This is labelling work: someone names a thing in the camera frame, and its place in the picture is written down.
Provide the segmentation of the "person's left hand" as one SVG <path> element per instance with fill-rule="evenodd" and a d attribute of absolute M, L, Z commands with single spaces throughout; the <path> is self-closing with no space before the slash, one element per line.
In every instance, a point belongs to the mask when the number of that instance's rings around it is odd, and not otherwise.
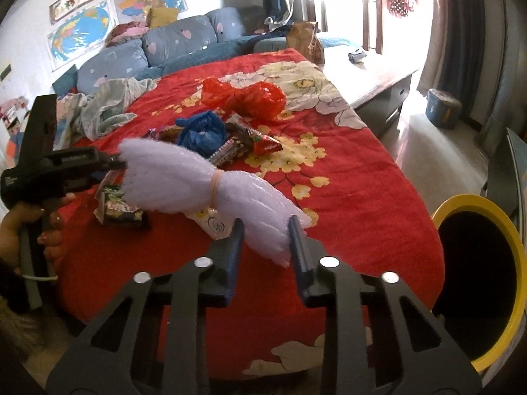
<path fill-rule="evenodd" d="M 36 244 L 40 255 L 57 270 L 64 256 L 64 225 L 65 219 L 58 210 L 48 214 L 39 206 L 16 204 L 1 222 L 1 262 L 15 273 L 27 275 L 20 267 L 21 256 Z"/>

